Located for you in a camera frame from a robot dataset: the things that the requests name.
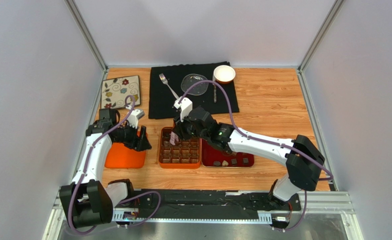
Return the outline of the pink handled metal tongs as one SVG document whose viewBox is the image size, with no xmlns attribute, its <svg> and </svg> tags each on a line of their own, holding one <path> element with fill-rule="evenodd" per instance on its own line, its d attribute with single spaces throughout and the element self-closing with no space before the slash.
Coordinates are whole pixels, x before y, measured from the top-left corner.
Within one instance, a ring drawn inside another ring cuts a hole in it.
<svg viewBox="0 0 392 240">
<path fill-rule="evenodd" d="M 175 146 L 178 141 L 179 141 L 178 136 L 172 131 L 169 140 L 170 144 Z"/>
</svg>

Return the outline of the orange chocolate box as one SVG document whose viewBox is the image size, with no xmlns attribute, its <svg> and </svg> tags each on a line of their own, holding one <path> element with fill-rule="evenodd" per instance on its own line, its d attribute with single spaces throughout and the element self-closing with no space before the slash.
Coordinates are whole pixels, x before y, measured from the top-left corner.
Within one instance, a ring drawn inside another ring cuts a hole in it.
<svg viewBox="0 0 392 240">
<path fill-rule="evenodd" d="M 161 131 L 158 163 L 163 169 L 197 169 L 201 166 L 202 143 L 198 138 L 179 140 L 170 148 L 163 146 L 164 141 L 170 140 L 171 127 L 164 127 Z"/>
</svg>

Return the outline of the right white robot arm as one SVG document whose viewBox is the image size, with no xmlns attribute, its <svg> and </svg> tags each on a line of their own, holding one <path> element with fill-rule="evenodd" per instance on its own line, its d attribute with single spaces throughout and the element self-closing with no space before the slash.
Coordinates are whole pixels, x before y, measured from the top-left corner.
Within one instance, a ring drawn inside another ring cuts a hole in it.
<svg viewBox="0 0 392 240">
<path fill-rule="evenodd" d="M 317 188 L 324 157 L 303 135 L 278 139 L 255 134 L 233 123 L 217 122 L 201 107 L 191 110 L 187 116 L 176 116 L 173 121 L 172 131 L 180 140 L 198 138 L 225 154 L 248 153 L 285 166 L 287 173 L 269 191 L 274 200 L 285 202 L 301 190 L 311 192 Z"/>
</svg>

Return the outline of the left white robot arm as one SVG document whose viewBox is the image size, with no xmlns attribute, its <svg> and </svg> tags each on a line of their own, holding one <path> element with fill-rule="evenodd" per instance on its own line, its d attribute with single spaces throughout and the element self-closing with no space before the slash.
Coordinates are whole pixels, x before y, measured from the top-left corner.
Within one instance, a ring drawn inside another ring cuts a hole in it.
<svg viewBox="0 0 392 240">
<path fill-rule="evenodd" d="M 131 109 L 123 120 L 115 109 L 101 109 L 99 119 L 86 130 L 83 160 L 69 185 L 60 188 L 59 196 L 66 219 L 72 229 L 108 224 L 114 208 L 133 191 L 129 179 L 115 180 L 103 187 L 101 183 L 107 155 L 114 143 L 131 151 L 152 148 L 146 127 L 139 127 L 145 115 L 141 109 Z"/>
</svg>

